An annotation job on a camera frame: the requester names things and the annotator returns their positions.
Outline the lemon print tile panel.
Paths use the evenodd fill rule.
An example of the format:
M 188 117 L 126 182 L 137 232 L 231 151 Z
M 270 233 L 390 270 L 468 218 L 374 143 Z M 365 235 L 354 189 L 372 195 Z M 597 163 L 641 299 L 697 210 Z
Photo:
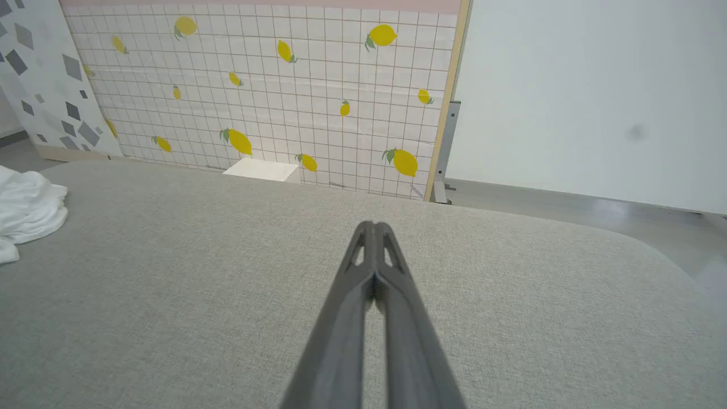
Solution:
M 60 0 L 123 155 L 423 200 L 463 0 Z

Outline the grey terrazzo pattern panel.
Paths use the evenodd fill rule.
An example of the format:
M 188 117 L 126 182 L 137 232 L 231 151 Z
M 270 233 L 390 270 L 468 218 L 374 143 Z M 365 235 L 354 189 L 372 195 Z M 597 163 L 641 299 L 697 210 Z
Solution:
M 0 89 L 42 158 L 122 157 L 59 0 L 0 0 Z

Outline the grey metal panel stand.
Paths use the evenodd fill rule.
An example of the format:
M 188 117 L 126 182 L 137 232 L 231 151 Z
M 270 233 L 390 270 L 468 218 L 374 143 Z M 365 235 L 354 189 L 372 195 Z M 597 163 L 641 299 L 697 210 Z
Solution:
M 460 106 L 460 101 L 450 101 L 448 104 L 436 170 L 434 171 L 432 200 L 442 205 L 449 205 L 452 203 L 447 197 L 447 190 L 450 190 L 450 188 L 446 183 L 446 170 L 452 149 L 452 142 L 459 117 Z

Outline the white cloth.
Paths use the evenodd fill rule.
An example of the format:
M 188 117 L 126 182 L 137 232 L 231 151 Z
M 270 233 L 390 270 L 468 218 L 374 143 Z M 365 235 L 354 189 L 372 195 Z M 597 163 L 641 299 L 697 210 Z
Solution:
M 59 230 L 68 216 L 68 188 L 41 173 L 18 173 L 0 165 L 0 265 L 16 262 L 16 246 Z

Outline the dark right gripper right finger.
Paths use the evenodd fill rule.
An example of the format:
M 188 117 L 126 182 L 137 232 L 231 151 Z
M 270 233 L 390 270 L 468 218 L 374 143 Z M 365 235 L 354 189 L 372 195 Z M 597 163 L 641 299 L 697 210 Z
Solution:
M 375 224 L 375 301 L 385 318 L 387 409 L 466 409 L 392 228 Z

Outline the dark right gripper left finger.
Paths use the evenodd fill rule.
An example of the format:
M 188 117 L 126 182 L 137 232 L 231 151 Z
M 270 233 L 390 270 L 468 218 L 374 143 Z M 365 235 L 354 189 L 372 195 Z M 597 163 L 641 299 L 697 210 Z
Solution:
M 374 223 L 363 221 L 354 230 L 281 409 L 361 409 L 374 260 Z

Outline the white rectangular box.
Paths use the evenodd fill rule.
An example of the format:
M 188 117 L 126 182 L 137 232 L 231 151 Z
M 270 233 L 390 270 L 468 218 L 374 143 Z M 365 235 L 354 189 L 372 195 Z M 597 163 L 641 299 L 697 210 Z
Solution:
M 301 184 L 298 166 L 277 161 L 255 160 L 244 157 L 234 163 L 223 174 L 242 178 Z

